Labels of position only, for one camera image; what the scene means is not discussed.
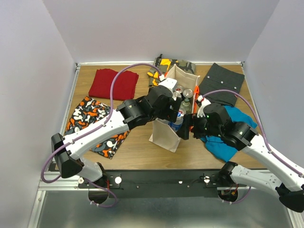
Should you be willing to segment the beige canvas tote bag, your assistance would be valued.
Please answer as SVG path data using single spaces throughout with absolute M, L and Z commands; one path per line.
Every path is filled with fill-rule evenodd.
M 190 89 L 194 92 L 200 76 L 186 73 L 181 67 L 174 65 L 168 71 L 166 78 L 175 79 L 177 81 L 177 86 L 181 86 L 184 90 Z M 170 152 L 176 152 L 181 138 L 176 134 L 175 129 L 171 128 L 169 121 L 156 119 L 153 121 L 152 125 L 153 130 L 149 141 Z

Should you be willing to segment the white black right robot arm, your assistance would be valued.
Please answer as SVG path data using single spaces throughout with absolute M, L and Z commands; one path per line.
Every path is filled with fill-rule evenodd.
M 203 108 L 203 115 L 187 114 L 177 135 L 187 140 L 189 134 L 200 139 L 204 136 L 218 136 L 223 143 L 260 161 L 269 174 L 251 171 L 228 161 L 210 181 L 217 187 L 243 184 L 268 192 L 295 212 L 304 210 L 304 174 L 297 165 L 264 141 L 256 129 L 245 122 L 231 120 L 225 107 L 209 104 Z

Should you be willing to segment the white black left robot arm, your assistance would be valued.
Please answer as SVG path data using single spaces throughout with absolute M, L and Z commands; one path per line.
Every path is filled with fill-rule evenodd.
M 93 146 L 114 135 L 146 125 L 155 119 L 175 122 L 182 99 L 174 99 L 165 86 L 153 87 L 146 96 L 123 101 L 110 114 L 79 132 L 51 137 L 52 158 L 55 159 L 61 178 L 80 175 L 96 188 L 105 183 L 105 175 L 99 164 L 83 158 Z

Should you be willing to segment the Pocari Sweat bottle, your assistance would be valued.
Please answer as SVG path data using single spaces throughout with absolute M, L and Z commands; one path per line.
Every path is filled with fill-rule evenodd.
M 170 127 L 174 132 L 177 132 L 177 131 L 181 128 L 182 123 L 183 123 L 183 117 L 184 117 L 184 113 L 179 111 L 178 114 L 177 114 L 176 121 L 175 121 L 175 122 L 169 122 L 169 123 L 168 123 L 169 127 Z

